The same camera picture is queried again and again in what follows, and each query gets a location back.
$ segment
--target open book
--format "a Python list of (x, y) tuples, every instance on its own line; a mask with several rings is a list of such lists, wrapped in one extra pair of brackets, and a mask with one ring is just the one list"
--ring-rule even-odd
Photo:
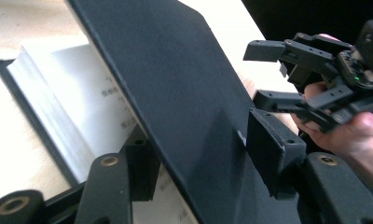
[[(3, 80), (71, 183), (85, 181), (97, 157), (119, 152), (137, 125), (85, 37), (28, 40), (9, 63)], [(196, 222), (163, 166), (153, 201), (133, 212), (134, 223)]]

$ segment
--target white page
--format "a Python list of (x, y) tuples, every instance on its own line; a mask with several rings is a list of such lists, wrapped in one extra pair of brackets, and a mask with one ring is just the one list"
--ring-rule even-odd
[(136, 121), (92, 47), (30, 55), (93, 155), (119, 152)]
[(94, 160), (79, 130), (67, 116), (25, 50), (7, 68), (78, 182), (86, 180)]

